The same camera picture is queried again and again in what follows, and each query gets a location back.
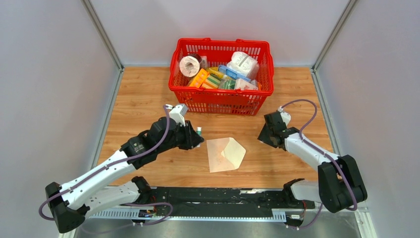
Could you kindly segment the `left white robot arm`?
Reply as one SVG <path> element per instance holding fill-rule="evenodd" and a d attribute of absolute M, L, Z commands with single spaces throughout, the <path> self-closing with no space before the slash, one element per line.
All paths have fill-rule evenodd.
<path fill-rule="evenodd" d="M 203 142 L 190 121 L 181 124 L 161 117 L 149 130 L 130 138 L 105 162 L 86 174 L 64 184 L 50 183 L 45 188 L 46 204 L 58 231 L 61 234 L 72 231 L 88 217 L 116 205 L 134 202 L 147 205 L 152 193 L 144 177 L 134 177 L 112 189 L 105 187 L 155 161 L 160 153 L 173 148 L 190 150 Z"/>

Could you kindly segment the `cream paper envelope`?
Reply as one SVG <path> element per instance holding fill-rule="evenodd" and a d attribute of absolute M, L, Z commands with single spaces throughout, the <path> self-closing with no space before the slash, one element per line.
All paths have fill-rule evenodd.
<path fill-rule="evenodd" d="M 206 142 L 210 173 L 233 171 L 240 167 L 246 149 L 232 137 Z"/>

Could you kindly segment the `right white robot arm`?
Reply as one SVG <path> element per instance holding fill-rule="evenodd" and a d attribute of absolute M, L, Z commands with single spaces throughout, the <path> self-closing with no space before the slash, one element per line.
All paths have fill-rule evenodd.
<path fill-rule="evenodd" d="M 285 183 L 284 204 L 293 208 L 307 200 L 323 204 L 331 213 L 356 210 L 368 198 L 356 160 L 313 143 L 297 128 L 287 126 L 290 119 L 288 113 L 280 111 L 264 115 L 258 140 L 299 157 L 317 172 L 317 181 L 297 178 Z"/>

